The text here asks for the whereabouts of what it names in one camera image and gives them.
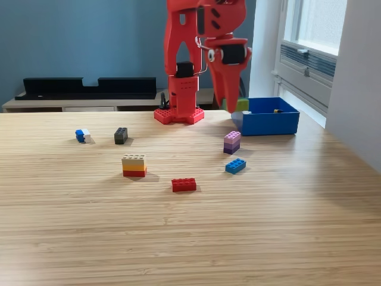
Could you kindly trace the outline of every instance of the white lego brick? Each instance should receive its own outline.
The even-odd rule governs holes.
[[[87,130],[87,129],[81,129],[83,134],[86,136],[86,135],[90,135],[90,132]]]
[[[146,155],[145,154],[125,154],[121,159],[123,165],[129,166],[139,166],[146,165]]]
[[[90,134],[84,135],[83,137],[85,138],[85,143],[90,143],[91,142],[91,135]]]

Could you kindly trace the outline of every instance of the blue plastic bin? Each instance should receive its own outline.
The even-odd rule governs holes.
[[[274,113],[281,109],[283,113]],[[249,98],[249,111],[234,112],[232,119],[242,136],[296,134],[300,112],[280,97]]]

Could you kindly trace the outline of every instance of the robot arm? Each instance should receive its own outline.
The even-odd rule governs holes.
[[[167,8],[164,62],[170,110],[156,111],[155,118],[164,124],[203,118],[203,111],[196,108],[203,53],[211,70],[217,102],[221,105],[225,98],[227,110],[233,113],[239,97],[240,73],[252,54],[251,48],[246,47],[247,39],[233,37],[233,31],[246,17],[245,0],[167,0]],[[181,15],[185,15],[183,24]],[[190,62],[177,63],[182,42],[189,50]]]

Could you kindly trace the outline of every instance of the purple lego brick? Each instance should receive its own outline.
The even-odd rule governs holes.
[[[235,142],[240,140],[241,140],[241,133],[239,133],[238,131],[232,131],[225,136],[224,143],[234,144]]]
[[[236,148],[238,145],[241,144],[241,141],[238,140],[237,142],[235,142],[234,144],[229,144],[229,143],[224,143],[224,148],[225,149],[230,149],[230,150],[233,150],[234,148]]]
[[[233,155],[235,152],[237,152],[240,149],[240,147],[241,146],[238,144],[238,146],[236,148],[234,148],[234,149],[224,148],[224,153]]]

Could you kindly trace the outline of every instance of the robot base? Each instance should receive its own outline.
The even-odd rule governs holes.
[[[169,124],[171,122],[185,122],[187,124],[193,125],[203,119],[205,117],[205,113],[202,109],[196,108],[196,111],[193,113],[193,115],[189,117],[175,118],[172,115],[171,110],[156,109],[154,116],[155,119],[160,121],[162,124]]]

